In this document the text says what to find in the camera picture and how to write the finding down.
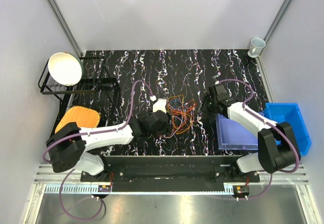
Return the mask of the white bowl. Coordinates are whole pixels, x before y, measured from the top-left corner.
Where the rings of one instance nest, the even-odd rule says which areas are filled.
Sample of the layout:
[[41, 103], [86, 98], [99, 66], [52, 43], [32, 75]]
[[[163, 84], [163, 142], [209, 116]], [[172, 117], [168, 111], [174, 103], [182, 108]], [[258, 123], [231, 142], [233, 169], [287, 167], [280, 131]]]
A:
[[67, 52], [53, 54], [48, 61], [48, 70], [57, 83], [65, 86], [76, 85], [84, 74], [81, 60]]

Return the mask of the white mug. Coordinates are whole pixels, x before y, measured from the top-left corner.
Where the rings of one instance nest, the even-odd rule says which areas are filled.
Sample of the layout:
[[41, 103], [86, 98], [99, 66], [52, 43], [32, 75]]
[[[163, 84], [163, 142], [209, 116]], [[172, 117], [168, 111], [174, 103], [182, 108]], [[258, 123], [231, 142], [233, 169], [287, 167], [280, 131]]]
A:
[[253, 38], [251, 39], [248, 56], [251, 58], [256, 58], [260, 55], [264, 47], [266, 46], [266, 42], [261, 38]]

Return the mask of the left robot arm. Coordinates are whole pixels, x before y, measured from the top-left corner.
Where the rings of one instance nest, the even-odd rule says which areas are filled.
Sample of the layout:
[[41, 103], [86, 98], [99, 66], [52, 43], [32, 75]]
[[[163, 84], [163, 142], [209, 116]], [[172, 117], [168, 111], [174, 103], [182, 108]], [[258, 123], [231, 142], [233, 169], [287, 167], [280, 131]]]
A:
[[45, 157], [55, 173], [80, 170], [98, 181], [109, 177], [109, 169], [99, 155], [90, 151], [111, 146], [126, 145], [150, 135], [163, 135], [169, 129], [169, 116], [157, 110], [141, 118], [131, 119], [128, 124], [100, 128], [78, 127], [76, 122], [65, 125], [46, 142]]

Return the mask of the purple translucent box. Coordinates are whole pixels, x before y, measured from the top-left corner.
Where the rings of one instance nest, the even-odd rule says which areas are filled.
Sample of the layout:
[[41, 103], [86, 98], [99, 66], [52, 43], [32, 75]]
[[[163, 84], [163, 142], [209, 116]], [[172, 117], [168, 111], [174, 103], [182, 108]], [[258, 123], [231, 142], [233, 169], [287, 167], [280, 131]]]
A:
[[216, 131], [220, 150], [256, 151], [258, 149], [257, 135], [244, 125], [220, 114], [216, 116]]

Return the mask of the blue plastic bin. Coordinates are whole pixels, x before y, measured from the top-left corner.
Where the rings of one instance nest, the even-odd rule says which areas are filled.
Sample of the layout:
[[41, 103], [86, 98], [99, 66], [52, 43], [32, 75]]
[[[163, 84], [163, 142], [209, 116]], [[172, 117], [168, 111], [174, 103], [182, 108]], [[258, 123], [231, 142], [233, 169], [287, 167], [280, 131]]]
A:
[[263, 114], [278, 123], [288, 122], [294, 131], [301, 156], [306, 156], [311, 147], [311, 139], [301, 111], [296, 103], [266, 103]]

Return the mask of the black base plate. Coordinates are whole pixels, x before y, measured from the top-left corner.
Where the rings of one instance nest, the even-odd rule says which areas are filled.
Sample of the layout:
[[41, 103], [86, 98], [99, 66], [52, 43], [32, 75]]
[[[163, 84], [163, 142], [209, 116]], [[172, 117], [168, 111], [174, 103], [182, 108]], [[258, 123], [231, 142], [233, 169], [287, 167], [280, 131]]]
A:
[[213, 194], [231, 192], [228, 184], [259, 183], [254, 170], [239, 173], [237, 156], [109, 156], [105, 170], [97, 176], [81, 174], [82, 182], [112, 180], [114, 193]]

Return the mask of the orange woven mat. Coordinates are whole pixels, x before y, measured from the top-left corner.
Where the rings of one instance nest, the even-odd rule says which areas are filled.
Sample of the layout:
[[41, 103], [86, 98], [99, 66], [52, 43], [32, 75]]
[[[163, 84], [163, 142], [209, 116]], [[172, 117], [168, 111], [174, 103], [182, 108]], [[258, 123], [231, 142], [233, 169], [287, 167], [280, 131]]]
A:
[[55, 133], [61, 130], [68, 123], [75, 122], [81, 128], [96, 128], [99, 125], [101, 115], [99, 112], [82, 107], [71, 107], [56, 126]]

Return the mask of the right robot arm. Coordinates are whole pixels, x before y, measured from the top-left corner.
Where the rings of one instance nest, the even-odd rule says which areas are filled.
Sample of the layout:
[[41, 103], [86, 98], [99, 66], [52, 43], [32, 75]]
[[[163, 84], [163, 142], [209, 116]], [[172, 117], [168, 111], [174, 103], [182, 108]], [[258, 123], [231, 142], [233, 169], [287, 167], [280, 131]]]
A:
[[232, 164], [230, 176], [234, 181], [242, 181], [253, 171], [293, 173], [299, 168], [301, 154], [292, 126], [270, 120], [248, 107], [246, 101], [231, 97], [222, 82], [208, 87], [198, 112], [208, 118], [222, 115], [257, 138], [258, 152], [240, 157]]

